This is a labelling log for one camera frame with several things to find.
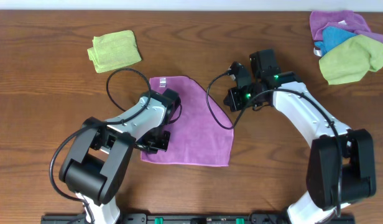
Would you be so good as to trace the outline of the pink microfiber cloth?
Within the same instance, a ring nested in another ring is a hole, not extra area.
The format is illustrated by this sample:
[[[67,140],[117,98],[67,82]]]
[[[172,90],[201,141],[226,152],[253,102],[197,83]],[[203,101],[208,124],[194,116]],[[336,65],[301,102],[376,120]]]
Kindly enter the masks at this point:
[[[230,119],[212,100],[206,100],[206,91],[186,76],[154,77],[151,88],[163,93],[176,91],[181,99],[182,111],[176,111],[177,121],[166,125],[170,132],[167,150],[156,154],[141,152],[141,160],[154,164],[182,164],[209,167],[227,167],[234,141]]]

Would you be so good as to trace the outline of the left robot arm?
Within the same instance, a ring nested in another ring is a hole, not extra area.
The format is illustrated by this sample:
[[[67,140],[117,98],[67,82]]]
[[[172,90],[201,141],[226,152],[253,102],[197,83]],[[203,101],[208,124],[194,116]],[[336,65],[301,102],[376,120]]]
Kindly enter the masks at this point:
[[[72,136],[72,146],[60,168],[59,179],[82,201],[85,223],[117,223],[120,210],[115,196],[134,149],[148,154],[166,151],[170,132],[163,127],[180,106],[171,89],[148,91],[139,102],[115,118],[88,118]]]

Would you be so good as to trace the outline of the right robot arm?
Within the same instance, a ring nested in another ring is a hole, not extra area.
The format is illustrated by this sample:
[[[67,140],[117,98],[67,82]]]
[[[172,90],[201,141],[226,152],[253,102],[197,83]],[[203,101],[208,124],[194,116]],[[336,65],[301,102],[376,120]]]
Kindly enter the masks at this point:
[[[224,99],[231,111],[268,103],[285,115],[310,147],[307,191],[276,223],[346,223],[343,208],[376,193],[374,143],[365,129],[353,130],[312,97],[293,72],[261,70],[253,82],[249,72],[225,72],[235,82]]]

